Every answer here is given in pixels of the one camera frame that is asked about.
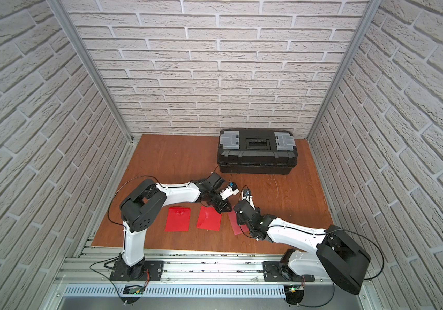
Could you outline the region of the red envelope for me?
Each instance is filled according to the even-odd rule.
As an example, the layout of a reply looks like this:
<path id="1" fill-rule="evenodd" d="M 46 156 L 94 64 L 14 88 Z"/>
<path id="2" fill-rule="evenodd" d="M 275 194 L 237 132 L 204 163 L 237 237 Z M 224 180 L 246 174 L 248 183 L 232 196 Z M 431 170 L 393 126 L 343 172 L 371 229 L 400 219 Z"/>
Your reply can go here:
<path id="1" fill-rule="evenodd" d="M 234 211 L 231 211 L 229 214 L 229 221 L 232 227 L 232 231 L 234 235 L 240 235 L 242 233 L 248 233 L 249 229 L 246 225 L 238 224 L 237 222 L 237 215 Z"/>
<path id="2" fill-rule="evenodd" d="M 202 207 L 199 212 L 196 227 L 209 231 L 219 231 L 222 215 L 212 207 Z"/>
<path id="3" fill-rule="evenodd" d="M 191 209 L 187 207 L 170 207 L 167 214 L 165 232 L 188 232 Z"/>

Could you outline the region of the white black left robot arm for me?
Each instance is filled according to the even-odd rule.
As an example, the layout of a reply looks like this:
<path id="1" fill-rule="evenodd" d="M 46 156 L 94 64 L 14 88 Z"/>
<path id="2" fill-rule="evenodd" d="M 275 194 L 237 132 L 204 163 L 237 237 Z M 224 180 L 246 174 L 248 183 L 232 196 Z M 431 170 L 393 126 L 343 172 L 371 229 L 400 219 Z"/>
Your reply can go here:
<path id="1" fill-rule="evenodd" d="M 176 204 L 206 203 L 221 213 L 232 210 L 229 197 L 239 193 L 234 182 L 224 187 L 225 180 L 217 173 L 200 180 L 180 184 L 142 181 L 120 204 L 123 221 L 123 249 L 115 262 L 113 280 L 142 280 L 147 274 L 145 237 L 162 208 Z"/>

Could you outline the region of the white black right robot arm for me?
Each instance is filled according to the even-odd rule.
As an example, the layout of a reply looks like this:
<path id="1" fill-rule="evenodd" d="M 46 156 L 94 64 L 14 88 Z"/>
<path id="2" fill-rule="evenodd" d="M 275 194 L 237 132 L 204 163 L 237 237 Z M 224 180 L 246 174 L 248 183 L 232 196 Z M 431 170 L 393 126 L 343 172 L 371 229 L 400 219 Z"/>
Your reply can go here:
<path id="1" fill-rule="evenodd" d="M 313 229 L 286 222 L 277 216 L 261 215 L 260 209 L 242 200 L 234 206 L 238 223 L 247 226 L 256 240 L 295 248 L 284 255 L 283 264 L 295 275 L 308 274 L 302 256 L 316 254 L 319 266 L 334 284 L 353 295 L 360 293 L 371 262 L 370 255 L 339 226 Z"/>

